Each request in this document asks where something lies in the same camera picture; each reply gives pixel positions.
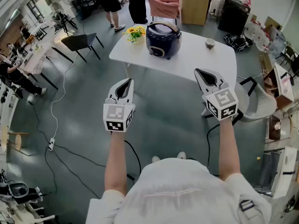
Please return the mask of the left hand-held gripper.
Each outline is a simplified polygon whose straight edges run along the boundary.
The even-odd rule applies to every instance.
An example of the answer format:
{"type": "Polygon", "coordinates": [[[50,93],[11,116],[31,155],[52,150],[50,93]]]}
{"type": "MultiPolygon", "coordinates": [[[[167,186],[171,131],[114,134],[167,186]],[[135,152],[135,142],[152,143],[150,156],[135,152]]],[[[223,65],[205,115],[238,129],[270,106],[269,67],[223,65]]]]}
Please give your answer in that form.
{"type": "Polygon", "coordinates": [[[103,105],[105,129],[110,132],[126,132],[135,111],[135,105],[131,104],[134,97],[134,80],[127,78],[119,81],[110,88],[108,97],[103,105]]]}

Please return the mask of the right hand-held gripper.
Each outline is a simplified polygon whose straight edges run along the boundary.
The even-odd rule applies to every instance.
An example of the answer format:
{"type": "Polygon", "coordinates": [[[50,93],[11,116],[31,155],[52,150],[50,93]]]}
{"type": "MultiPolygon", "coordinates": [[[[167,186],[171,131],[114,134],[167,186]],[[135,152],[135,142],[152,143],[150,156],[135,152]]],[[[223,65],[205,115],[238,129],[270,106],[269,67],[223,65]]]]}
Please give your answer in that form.
{"type": "Polygon", "coordinates": [[[213,116],[218,120],[223,120],[237,114],[237,95],[220,73],[214,70],[196,68],[194,75],[204,93],[202,98],[206,103],[206,109],[213,116]]]}

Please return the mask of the navy blue rice cooker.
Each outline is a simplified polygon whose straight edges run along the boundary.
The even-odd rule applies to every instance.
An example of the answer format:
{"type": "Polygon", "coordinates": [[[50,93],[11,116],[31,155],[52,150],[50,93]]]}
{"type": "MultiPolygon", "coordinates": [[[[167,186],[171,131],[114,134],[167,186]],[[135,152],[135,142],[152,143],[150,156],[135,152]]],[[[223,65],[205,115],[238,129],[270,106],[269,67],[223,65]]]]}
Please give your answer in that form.
{"type": "Polygon", "coordinates": [[[181,47],[182,34],[179,38],[176,37],[158,37],[158,35],[146,34],[146,46],[149,53],[153,56],[170,60],[176,55],[181,47]]]}

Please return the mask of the person's left forearm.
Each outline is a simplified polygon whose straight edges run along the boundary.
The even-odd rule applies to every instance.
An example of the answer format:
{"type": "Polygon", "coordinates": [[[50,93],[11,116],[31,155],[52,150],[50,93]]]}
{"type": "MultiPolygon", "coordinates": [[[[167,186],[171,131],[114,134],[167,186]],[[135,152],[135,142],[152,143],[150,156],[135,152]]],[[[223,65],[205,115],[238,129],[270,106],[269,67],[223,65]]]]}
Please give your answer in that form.
{"type": "Polygon", "coordinates": [[[125,158],[125,133],[112,132],[105,169],[105,190],[127,194],[127,169],[125,158]]]}

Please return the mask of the person's right forearm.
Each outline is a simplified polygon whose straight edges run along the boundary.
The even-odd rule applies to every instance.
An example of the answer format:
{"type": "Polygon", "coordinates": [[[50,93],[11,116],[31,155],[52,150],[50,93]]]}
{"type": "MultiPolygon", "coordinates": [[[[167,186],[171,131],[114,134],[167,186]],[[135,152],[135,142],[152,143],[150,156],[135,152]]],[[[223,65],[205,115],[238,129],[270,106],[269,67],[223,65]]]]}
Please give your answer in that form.
{"type": "Polygon", "coordinates": [[[220,121],[219,175],[225,181],[232,174],[240,173],[240,160],[230,118],[220,121]]]}

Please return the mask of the white table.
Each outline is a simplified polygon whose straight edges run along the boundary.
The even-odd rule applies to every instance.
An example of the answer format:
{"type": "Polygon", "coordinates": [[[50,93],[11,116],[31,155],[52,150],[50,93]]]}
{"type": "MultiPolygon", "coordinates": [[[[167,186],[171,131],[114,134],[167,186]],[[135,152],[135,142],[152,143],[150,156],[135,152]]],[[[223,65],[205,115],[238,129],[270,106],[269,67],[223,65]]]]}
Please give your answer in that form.
{"type": "Polygon", "coordinates": [[[146,43],[130,43],[124,35],[112,49],[109,58],[163,71],[192,81],[196,80],[195,68],[214,70],[220,73],[231,87],[235,87],[237,65],[234,50],[220,42],[216,42],[214,48],[208,49],[205,42],[205,37],[183,31],[180,50],[170,60],[167,60],[151,55],[146,43]]]}

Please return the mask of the black and white bag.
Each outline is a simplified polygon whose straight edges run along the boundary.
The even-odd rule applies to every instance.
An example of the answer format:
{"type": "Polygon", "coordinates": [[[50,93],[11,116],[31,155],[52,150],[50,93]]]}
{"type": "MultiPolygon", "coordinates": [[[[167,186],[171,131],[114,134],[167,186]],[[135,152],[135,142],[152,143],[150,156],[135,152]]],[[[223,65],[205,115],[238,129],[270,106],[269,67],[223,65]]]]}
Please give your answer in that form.
{"type": "Polygon", "coordinates": [[[243,51],[245,48],[253,46],[251,39],[245,37],[244,35],[232,35],[227,34],[223,37],[224,43],[233,48],[235,52],[243,51]]]}

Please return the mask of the light grey chair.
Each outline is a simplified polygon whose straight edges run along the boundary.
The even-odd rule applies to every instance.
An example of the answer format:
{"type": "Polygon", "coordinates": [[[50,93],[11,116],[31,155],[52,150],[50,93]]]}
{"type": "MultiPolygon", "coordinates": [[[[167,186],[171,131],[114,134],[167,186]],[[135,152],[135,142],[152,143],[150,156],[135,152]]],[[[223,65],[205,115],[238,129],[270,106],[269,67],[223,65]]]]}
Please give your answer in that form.
{"type": "Polygon", "coordinates": [[[233,125],[238,121],[250,123],[266,119],[276,111],[276,99],[269,95],[252,77],[237,82],[235,84],[235,93],[239,104],[237,114],[233,116],[233,125]],[[256,96],[256,110],[250,111],[249,98],[253,94],[256,96]]]}

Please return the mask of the yellow sunflower bouquet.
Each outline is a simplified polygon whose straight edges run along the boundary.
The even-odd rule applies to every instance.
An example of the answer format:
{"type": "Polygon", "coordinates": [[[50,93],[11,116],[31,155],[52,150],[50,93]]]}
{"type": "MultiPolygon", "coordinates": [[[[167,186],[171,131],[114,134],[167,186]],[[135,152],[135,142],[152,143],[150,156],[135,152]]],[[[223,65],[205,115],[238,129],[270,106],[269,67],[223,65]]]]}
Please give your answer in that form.
{"type": "Polygon", "coordinates": [[[141,44],[145,42],[146,29],[144,26],[130,27],[123,35],[128,42],[141,44]]]}

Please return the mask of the plastic bags of bottles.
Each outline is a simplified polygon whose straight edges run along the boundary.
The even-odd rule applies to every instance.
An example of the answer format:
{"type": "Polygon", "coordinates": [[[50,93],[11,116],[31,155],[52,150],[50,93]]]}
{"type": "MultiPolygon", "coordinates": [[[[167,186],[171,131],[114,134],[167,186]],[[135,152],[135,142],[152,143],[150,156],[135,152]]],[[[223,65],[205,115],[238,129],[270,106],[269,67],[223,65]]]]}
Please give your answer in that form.
{"type": "Polygon", "coordinates": [[[287,46],[287,40],[280,31],[280,26],[265,26],[258,21],[247,22],[244,27],[244,36],[249,38],[256,48],[264,53],[278,56],[287,46]]]}

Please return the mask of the dark chair with black legs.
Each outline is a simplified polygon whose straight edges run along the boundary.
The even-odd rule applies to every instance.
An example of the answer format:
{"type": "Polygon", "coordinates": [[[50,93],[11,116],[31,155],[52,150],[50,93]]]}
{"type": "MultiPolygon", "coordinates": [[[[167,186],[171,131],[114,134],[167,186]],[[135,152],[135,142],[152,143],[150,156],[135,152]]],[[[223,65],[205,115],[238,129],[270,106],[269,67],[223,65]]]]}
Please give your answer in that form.
{"type": "Polygon", "coordinates": [[[93,48],[93,42],[95,39],[100,43],[102,47],[104,47],[99,38],[97,37],[96,33],[67,36],[61,39],[61,42],[70,51],[75,51],[85,62],[87,62],[85,58],[80,54],[79,50],[88,48],[92,50],[94,54],[97,56],[97,58],[100,60],[99,55],[93,48]]]}

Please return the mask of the black box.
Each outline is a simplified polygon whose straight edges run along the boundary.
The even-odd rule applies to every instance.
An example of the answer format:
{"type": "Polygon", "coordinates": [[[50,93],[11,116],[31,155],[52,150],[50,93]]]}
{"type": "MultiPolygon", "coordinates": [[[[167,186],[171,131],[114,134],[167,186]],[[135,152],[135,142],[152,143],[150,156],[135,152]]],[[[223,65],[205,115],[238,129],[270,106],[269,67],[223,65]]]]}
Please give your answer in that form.
{"type": "Polygon", "coordinates": [[[240,35],[247,22],[250,6],[240,0],[220,0],[217,28],[233,35],[240,35]]]}

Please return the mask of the wooden cabinet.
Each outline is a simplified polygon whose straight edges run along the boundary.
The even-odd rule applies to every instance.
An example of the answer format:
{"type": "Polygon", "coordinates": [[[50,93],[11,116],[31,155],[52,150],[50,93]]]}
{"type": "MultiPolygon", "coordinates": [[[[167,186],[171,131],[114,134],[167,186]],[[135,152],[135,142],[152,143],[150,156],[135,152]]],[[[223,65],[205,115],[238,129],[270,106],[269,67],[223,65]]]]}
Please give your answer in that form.
{"type": "Polygon", "coordinates": [[[266,92],[276,100],[277,110],[294,102],[290,75],[283,67],[275,64],[263,80],[266,92]]]}

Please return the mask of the large cardboard box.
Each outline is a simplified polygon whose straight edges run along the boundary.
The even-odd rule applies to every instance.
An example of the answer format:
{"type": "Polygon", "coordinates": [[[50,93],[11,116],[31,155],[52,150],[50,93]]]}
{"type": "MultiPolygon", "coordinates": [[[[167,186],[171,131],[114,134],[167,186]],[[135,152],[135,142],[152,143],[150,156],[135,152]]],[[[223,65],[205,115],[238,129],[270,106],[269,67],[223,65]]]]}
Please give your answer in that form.
{"type": "Polygon", "coordinates": [[[182,24],[204,26],[210,0],[179,0],[182,24]]]}

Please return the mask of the pink cushioned chair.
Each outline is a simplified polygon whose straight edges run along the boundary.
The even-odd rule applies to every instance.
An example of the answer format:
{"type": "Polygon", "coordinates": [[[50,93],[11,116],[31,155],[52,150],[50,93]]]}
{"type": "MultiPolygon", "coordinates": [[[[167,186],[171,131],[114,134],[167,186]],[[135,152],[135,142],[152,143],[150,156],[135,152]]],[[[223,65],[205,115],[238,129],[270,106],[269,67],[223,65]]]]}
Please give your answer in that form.
{"type": "Polygon", "coordinates": [[[152,17],[174,19],[177,23],[179,0],[148,0],[152,17]]]}

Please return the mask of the round wooden stool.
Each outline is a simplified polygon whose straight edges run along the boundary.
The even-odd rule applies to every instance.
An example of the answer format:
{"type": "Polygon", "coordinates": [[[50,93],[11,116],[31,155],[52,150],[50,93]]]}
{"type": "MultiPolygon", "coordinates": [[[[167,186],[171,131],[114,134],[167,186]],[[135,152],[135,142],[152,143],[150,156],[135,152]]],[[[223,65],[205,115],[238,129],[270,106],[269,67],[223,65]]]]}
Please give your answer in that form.
{"type": "Polygon", "coordinates": [[[29,135],[29,133],[21,133],[21,132],[10,132],[7,126],[0,128],[0,147],[2,151],[6,151],[8,143],[9,143],[9,135],[15,136],[14,141],[14,149],[20,151],[21,149],[21,136],[22,135],[29,135]]]}

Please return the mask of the person's white shirt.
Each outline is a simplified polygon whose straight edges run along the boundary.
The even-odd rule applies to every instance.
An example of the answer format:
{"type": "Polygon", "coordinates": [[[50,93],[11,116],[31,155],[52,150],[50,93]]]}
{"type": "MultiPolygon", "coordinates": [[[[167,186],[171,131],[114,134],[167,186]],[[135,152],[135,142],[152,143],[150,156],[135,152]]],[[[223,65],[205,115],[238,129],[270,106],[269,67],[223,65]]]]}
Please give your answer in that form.
{"type": "Polygon", "coordinates": [[[124,195],[92,199],[85,224],[269,224],[271,205],[242,174],[221,180],[194,160],[147,165],[124,195]]]}

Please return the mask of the white cabinet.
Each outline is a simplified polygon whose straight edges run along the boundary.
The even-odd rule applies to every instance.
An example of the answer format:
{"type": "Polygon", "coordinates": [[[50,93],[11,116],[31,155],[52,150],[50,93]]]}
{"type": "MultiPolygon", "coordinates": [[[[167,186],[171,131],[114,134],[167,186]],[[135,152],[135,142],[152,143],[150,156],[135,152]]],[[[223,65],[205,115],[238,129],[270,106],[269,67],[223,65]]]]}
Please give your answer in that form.
{"type": "Polygon", "coordinates": [[[297,153],[298,150],[293,147],[265,150],[255,191],[273,199],[286,196],[295,174],[297,153]]]}

